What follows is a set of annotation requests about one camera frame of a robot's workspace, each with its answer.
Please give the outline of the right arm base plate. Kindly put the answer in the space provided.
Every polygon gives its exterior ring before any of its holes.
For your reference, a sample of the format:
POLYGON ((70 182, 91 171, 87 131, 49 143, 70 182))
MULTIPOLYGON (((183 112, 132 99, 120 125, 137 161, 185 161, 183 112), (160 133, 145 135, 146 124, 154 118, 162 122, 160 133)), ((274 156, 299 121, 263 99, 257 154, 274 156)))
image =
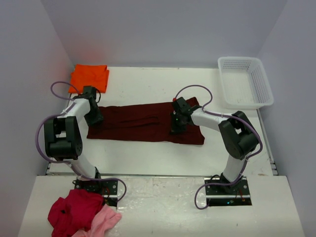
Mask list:
POLYGON ((205 187, 206 203, 213 206, 251 206, 248 181, 243 177, 233 187, 207 185, 205 187))

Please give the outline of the dark red t-shirt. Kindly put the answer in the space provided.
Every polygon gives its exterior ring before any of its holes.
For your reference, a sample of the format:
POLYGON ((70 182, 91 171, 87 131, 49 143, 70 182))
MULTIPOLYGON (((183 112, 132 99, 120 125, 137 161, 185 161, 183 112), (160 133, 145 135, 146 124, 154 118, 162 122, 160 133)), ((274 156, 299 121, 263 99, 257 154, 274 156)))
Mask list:
POLYGON ((104 120, 88 128, 88 139, 204 144, 204 136, 195 125, 188 125, 184 133, 171 134, 173 107, 170 102, 99 109, 104 120))

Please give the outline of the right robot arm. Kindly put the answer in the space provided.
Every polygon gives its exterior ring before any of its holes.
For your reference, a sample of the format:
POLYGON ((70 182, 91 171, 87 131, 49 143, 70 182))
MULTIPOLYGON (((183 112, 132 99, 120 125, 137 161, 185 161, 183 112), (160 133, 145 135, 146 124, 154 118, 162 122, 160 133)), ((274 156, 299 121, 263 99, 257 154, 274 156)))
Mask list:
POLYGON ((232 115, 215 115, 201 106, 190 106, 182 97, 172 102, 171 133, 179 134, 188 125, 206 127, 221 134, 229 154, 226 167, 216 186, 232 188, 242 178, 249 157, 259 145, 259 136, 245 113, 238 111, 232 115))

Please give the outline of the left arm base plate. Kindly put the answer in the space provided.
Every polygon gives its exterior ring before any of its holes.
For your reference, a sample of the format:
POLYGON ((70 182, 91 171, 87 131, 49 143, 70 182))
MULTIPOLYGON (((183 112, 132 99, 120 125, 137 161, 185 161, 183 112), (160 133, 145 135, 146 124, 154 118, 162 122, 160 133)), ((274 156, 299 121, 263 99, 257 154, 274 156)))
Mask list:
POLYGON ((118 184, 117 179, 109 179, 106 181, 81 181, 75 179, 73 182, 75 189, 83 189, 91 193, 100 194, 103 196, 103 204, 110 207, 118 206, 118 184))

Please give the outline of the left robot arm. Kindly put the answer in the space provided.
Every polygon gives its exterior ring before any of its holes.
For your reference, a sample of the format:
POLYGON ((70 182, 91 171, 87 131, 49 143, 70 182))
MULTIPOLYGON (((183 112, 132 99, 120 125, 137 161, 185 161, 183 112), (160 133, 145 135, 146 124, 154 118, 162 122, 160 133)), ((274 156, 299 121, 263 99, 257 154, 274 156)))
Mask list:
POLYGON ((83 155, 83 141, 79 122, 85 120, 91 127, 99 125, 104 117, 98 107, 97 94, 93 86, 84 86, 83 93, 70 99, 69 106, 59 115, 43 122, 45 157, 50 163, 64 163, 80 181, 101 181, 98 169, 83 155))

